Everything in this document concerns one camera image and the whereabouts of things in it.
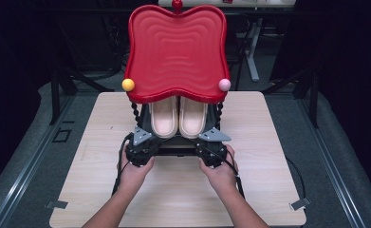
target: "metal bracket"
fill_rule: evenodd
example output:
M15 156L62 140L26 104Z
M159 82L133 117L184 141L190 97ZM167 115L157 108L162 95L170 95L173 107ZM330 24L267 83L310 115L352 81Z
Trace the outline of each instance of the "metal bracket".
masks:
M290 203L289 204L289 207L292 210L296 211L296 210L298 210L300 208L306 208L306 206L309 205L310 203L311 203L311 200L310 199L303 198L303 199L300 199L300 200L298 200L298 201L296 201L294 203Z
M206 142L223 142L230 141L232 139L223 132L217 130L215 127L202 134L199 134L198 138Z
M49 201L49 202L46 204L46 208L49 208L49 209L54 209L54 208L65 209L66 206L67 206L67 202L65 202L65 201L59 201L59 200L56 200L56 201Z
M152 137L152 133L149 133L138 126L135 126L134 133L134 145L139 145Z

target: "pair of shoes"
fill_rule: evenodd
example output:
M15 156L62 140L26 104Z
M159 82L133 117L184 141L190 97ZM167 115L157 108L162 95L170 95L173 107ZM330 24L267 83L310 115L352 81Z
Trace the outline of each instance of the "pair of shoes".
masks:
M152 129L158 137L172 138L179 129L183 137L195 139L205 128L207 104L181 97L178 114L177 97L170 97L151 103L150 113Z

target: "human hand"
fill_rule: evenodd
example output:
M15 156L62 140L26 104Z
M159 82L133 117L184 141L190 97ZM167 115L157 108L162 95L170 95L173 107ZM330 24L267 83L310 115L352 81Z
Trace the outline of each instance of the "human hand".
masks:
M229 151L229 153L227 153L226 160L235 167L235 170L238 171L236 161L232 159L234 158L235 151L230 145L226 146L227 150ZM218 195L220 195L222 192L236 190L235 174L226 163L223 163L216 168L210 168L205 165L202 159L199 158L199 168L208 177L209 183Z
M128 159L126 158L126 146L125 146L122 151L120 189L129 188L132 191L138 192L146 178L146 175L152 169L154 163L155 157L152 157L142 167L137 167L129 163Z

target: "red plastic tray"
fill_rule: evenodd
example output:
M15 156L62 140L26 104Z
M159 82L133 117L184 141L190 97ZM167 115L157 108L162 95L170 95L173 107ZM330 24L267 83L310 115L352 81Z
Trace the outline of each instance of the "red plastic tray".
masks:
M142 6L129 19L130 55L125 79L135 88L127 92L137 104L170 96L217 104L226 91L218 84L230 79L224 44L224 13L213 6L171 12Z

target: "wooden table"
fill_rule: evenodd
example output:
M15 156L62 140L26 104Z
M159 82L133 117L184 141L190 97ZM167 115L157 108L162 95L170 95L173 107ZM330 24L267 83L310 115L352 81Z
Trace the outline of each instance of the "wooden table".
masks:
M135 124L125 93L100 94L58 198L67 207L54 209L52 227L82 226L110 198L121 142ZM221 131L232 137L248 203L270 226L303 225L304 211L288 205L299 197L264 96L230 92ZM121 226L223 227L232 222L197 157L156 157Z

